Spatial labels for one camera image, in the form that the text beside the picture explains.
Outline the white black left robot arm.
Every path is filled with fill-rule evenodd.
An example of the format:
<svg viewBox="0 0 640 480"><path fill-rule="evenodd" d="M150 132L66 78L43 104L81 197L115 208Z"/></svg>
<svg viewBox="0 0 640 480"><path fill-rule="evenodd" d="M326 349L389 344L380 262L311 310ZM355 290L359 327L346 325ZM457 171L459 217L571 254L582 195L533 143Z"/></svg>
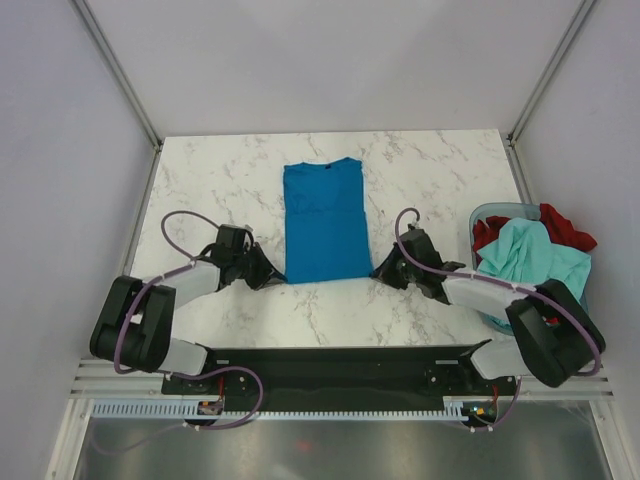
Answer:
<svg viewBox="0 0 640 480"><path fill-rule="evenodd" d="M186 265L147 280L117 277L92 332L90 353L113 363L118 374L137 371L184 379L198 393L219 382L209 350L172 334L176 310L218 293L237 280L253 291L285 284L287 279L243 227L222 225L216 239Z"/></svg>

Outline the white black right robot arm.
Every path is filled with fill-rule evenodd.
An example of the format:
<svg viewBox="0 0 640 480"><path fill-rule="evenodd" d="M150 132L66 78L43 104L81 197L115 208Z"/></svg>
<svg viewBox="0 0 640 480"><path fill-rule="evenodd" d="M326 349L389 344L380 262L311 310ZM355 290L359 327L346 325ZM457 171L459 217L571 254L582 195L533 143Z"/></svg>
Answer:
<svg viewBox="0 0 640 480"><path fill-rule="evenodd" d="M512 336L481 342L468 351L458 381L477 394L494 379L531 375L557 388L574 376L594 376L606 343L566 285L509 283L463 263L441 259L427 233L411 227L396 236L391 252L371 277L394 289L416 286L445 305L465 307L507 321Z"/></svg>

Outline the blue t shirt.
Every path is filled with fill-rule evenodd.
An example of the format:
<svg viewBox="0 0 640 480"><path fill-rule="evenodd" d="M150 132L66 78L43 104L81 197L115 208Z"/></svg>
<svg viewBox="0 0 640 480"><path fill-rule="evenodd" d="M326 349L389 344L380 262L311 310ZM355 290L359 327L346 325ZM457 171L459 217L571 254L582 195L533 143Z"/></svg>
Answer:
<svg viewBox="0 0 640 480"><path fill-rule="evenodd" d="M365 278L373 271L362 162L287 165L285 276L290 284Z"/></svg>

